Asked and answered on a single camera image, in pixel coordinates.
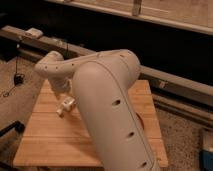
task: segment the wire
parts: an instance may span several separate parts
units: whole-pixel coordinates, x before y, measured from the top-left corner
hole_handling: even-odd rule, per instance
[[[19,42],[17,43],[17,49],[20,48],[20,45],[21,45],[23,40],[24,39],[22,39],[22,37],[19,37]],[[15,74],[14,74],[14,77],[13,77],[14,78],[14,86],[8,91],[1,92],[0,97],[3,96],[4,98],[6,98],[6,97],[10,96],[12,90],[18,85],[18,84],[15,84],[15,77],[21,77],[21,79],[24,79],[24,77],[25,77],[24,74],[18,73],[18,58],[19,57],[17,55],[16,56],[16,62],[15,62]]]
[[[1,94],[0,94],[0,97],[3,96],[4,98],[10,96],[11,94],[11,91],[15,88],[16,86],[13,86],[9,91],[3,91]]]

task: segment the cable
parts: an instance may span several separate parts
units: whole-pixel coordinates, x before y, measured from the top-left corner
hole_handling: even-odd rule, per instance
[[[19,38],[19,42],[17,43],[17,49],[20,48],[20,45],[21,45],[22,41],[24,40],[24,39],[22,39],[22,37],[18,37],[18,38]],[[25,77],[24,74],[18,73],[18,56],[16,56],[15,74],[14,74],[14,76],[13,76],[14,86],[13,86],[10,90],[8,90],[8,91],[3,91],[3,92],[1,92],[0,97],[1,97],[1,96],[3,96],[4,98],[9,97],[10,94],[11,94],[11,92],[12,92],[12,90],[13,90],[16,86],[18,86],[18,85],[20,85],[20,84],[23,84],[24,77]]]
[[[17,49],[20,48],[22,42],[23,42],[23,38],[21,36],[18,37],[19,38],[19,42],[17,43]],[[19,84],[23,84],[24,82],[24,77],[25,75],[22,73],[18,73],[18,56],[16,56],[16,66],[15,66],[15,74],[13,76],[13,80],[14,80],[14,85],[17,86]]]
[[[3,96],[4,98],[10,96],[10,93],[11,91],[15,88],[16,86],[13,86],[9,91],[3,91],[1,94],[0,94],[0,97]]]

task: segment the metal bar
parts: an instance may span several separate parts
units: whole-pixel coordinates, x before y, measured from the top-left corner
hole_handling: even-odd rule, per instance
[[[2,30],[0,31],[0,36],[3,36],[5,38],[14,41],[18,41],[19,35],[23,36],[24,30],[11,26],[4,27],[3,32]],[[43,49],[47,52],[49,52],[49,50],[58,50],[60,47],[60,45],[58,45],[57,43],[53,42],[53,40],[45,36],[43,36],[38,40],[33,40],[32,38],[27,37],[27,39],[23,41],[23,43],[32,47],[36,47],[38,49]],[[72,52],[77,53],[79,56],[88,55],[95,52],[71,44],[69,44],[69,51],[70,53]],[[192,80],[168,74],[146,66],[141,66],[141,78],[149,80],[149,83],[152,87],[213,107],[212,86],[201,84]]]
[[[168,111],[169,113],[184,117],[188,120],[213,128],[213,115],[210,111],[189,105],[174,98],[164,97],[162,94],[152,92],[154,104],[158,109]]]

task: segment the wooden table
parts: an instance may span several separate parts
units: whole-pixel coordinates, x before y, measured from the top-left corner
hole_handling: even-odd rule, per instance
[[[160,166],[167,167],[148,81],[137,81],[129,95],[135,111],[143,118],[145,134]],[[56,114],[58,106],[58,100],[45,81],[13,161],[14,166],[101,167],[77,108],[60,118]]]

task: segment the small object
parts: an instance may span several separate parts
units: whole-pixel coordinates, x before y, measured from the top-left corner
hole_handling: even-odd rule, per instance
[[[24,132],[24,130],[25,130],[25,126],[24,126],[24,124],[22,124],[21,122],[17,122],[17,125],[16,125],[16,127],[15,127],[15,130],[16,130],[16,132],[18,132],[18,133],[23,133]]]
[[[17,49],[19,49],[19,48],[20,48],[20,44],[19,44],[19,43],[17,44],[16,48],[17,48]]]
[[[159,88],[164,89],[166,84],[168,84],[168,82],[160,80]]]
[[[140,15],[140,13],[141,13],[141,5],[142,5],[142,0],[134,0],[133,8],[132,8],[132,15],[133,16]]]
[[[64,101],[61,103],[60,108],[56,111],[56,113],[62,117],[64,110],[69,112],[73,107],[75,106],[75,99],[73,97],[67,97],[64,99]]]
[[[24,82],[23,74],[15,74],[13,79],[14,79],[15,86],[23,84],[23,82]]]
[[[36,28],[31,28],[31,29],[27,30],[25,32],[25,34],[27,36],[31,36],[31,37],[36,38],[36,39],[39,39],[40,37],[43,36],[43,32],[41,30],[36,29]]]

